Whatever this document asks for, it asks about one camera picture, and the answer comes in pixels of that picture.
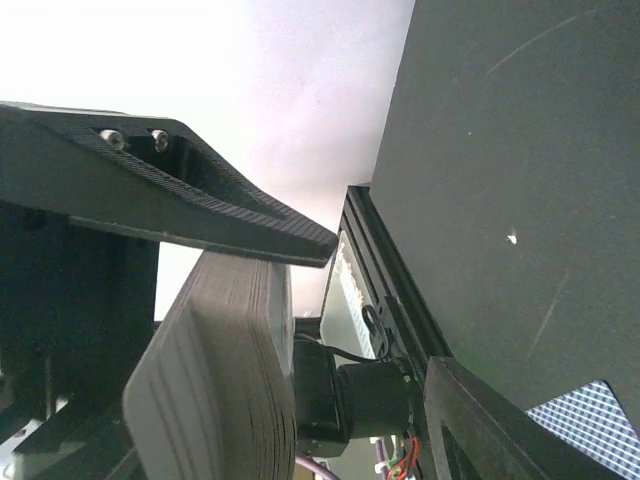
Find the white background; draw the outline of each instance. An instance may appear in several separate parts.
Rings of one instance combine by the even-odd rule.
[[[337,230],[371,179],[413,0],[10,2],[0,99],[177,118],[260,188]],[[163,245],[156,318],[198,252]],[[326,270],[294,269],[294,314]]]

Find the black cable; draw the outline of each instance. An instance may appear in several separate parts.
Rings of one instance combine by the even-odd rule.
[[[324,348],[329,350],[331,353],[338,357],[342,357],[346,360],[351,360],[352,362],[358,363],[376,363],[381,362],[383,360],[387,360],[391,356],[391,339],[389,338],[389,334],[387,330],[384,328],[382,324],[382,320],[378,316],[378,312],[371,306],[365,305],[362,307],[362,318],[364,319],[364,323],[369,330],[369,333],[376,336],[382,335],[383,338],[383,349],[382,354],[377,358],[366,358],[361,357],[360,355],[355,355],[353,353],[349,353],[345,350],[342,350],[338,347],[333,347],[330,345],[323,345]],[[310,335],[306,335],[304,333],[296,333],[294,336],[295,340],[303,341],[303,342],[313,342],[319,343],[315,338]]]

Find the bolt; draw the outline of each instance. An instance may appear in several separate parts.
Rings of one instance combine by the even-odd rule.
[[[164,130],[154,130],[151,136],[156,141],[156,152],[164,153],[169,149],[169,134]]]
[[[124,150],[126,146],[124,136],[117,130],[102,130],[100,136],[116,150]]]

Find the table surface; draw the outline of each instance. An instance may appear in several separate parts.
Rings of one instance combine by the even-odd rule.
[[[371,196],[454,355],[640,426],[640,8],[418,0]]]

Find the purple cable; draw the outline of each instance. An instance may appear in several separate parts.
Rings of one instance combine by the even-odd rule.
[[[384,455],[382,440],[376,440],[376,457],[378,458],[378,463],[387,461]],[[387,475],[389,475],[389,469],[387,467],[382,467],[382,470],[380,471],[380,478],[382,480],[387,480]]]
[[[303,457],[296,455],[296,463],[301,467],[311,470],[313,473],[320,475],[324,480],[340,480],[340,478],[333,472],[330,472],[315,460],[309,457]]]

